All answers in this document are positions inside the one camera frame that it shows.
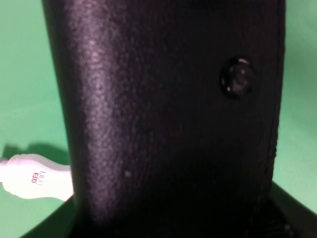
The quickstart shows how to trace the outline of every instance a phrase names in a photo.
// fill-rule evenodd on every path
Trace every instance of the green background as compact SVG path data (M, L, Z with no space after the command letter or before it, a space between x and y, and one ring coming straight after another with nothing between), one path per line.
M273 180L317 213L317 1L288 0L279 141ZM0 155L38 153L68 164L67 140L39 0L0 1ZM26 234L63 202L25 200L0 186L0 237ZM60 237L72 202L48 223ZM30 233L27 237L38 237Z

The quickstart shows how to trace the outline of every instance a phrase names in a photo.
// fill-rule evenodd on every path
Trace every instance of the round button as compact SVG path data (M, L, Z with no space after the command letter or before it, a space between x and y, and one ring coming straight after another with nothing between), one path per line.
M241 98L252 91L255 71L246 58L228 60L220 74L222 91L230 98Z

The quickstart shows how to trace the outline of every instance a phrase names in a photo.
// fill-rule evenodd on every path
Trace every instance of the black textured surface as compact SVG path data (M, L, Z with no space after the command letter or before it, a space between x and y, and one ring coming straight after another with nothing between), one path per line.
M79 234L237 237L265 200L277 140L284 1L44 1ZM249 95L223 64L252 59Z

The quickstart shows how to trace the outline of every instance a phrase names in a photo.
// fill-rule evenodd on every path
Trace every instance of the black button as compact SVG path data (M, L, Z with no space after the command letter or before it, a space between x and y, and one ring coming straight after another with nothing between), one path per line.
M242 57L228 60L220 74L221 89L230 98L241 98L250 93L254 80L254 68Z

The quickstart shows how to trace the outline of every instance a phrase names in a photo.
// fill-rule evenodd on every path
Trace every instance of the black object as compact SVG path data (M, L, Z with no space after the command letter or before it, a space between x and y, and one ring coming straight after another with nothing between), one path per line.
M72 228L73 216L73 201L70 199L23 238L65 237L65 232ZM299 233L305 234L300 237L314 238L316 224L316 214L272 183L270 199L256 210L247 237L295 238ZM78 228L74 228L70 238L79 237L79 232Z
M223 67L220 85L223 92L232 98L241 98L252 91L256 73L247 58L234 57Z
M272 178L285 2L44 7L71 155L73 235L249 234ZM230 100L219 74L236 55L252 59L258 85Z

